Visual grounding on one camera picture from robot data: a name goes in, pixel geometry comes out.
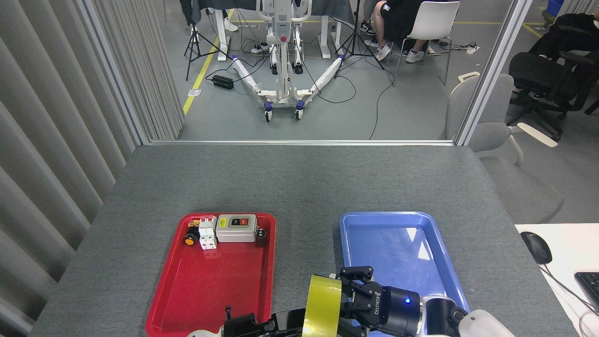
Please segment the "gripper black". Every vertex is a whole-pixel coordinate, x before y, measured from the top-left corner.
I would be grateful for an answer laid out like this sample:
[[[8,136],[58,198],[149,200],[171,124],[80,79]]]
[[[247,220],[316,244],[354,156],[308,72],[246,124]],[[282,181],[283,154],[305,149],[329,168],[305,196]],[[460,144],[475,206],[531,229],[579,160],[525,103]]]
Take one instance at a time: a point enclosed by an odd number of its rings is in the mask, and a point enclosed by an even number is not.
[[[262,325],[255,314],[229,318],[223,324],[225,337],[301,337],[305,320],[305,309],[276,312]]]
[[[421,320],[421,296],[417,292],[384,286],[373,290],[373,267],[342,267],[336,274],[346,302],[339,311],[338,335],[367,337],[370,330],[396,337],[415,337]]]

